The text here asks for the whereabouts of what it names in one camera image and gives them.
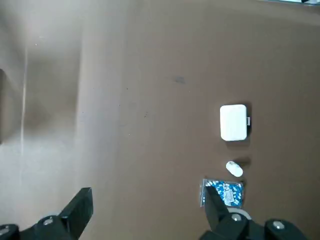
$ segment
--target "brown cardboard surface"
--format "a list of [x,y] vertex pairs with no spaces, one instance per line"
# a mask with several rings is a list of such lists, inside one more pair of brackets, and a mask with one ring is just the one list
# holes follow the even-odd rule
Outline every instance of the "brown cardboard surface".
[[[81,27],[66,14],[70,25],[31,31],[50,41],[27,44],[27,124],[0,149],[12,159],[2,163],[12,188],[1,223],[29,226],[92,186],[83,239],[197,239],[209,228],[201,180],[236,181],[225,164],[241,159],[253,219],[283,218],[317,238],[319,8],[96,0],[84,9]],[[243,143],[220,137],[220,106],[232,103],[251,113]]]

